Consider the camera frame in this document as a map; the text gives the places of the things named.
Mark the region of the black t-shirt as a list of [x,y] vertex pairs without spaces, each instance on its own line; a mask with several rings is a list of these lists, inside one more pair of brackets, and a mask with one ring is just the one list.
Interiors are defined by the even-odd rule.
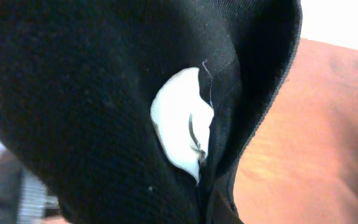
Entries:
[[296,54],[297,0],[0,1],[0,141],[72,223],[213,223]]

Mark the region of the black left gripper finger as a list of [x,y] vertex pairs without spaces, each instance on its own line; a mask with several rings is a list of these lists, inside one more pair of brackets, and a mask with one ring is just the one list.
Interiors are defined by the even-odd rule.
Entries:
[[213,224],[244,224],[219,191],[216,191],[214,197],[212,221]]

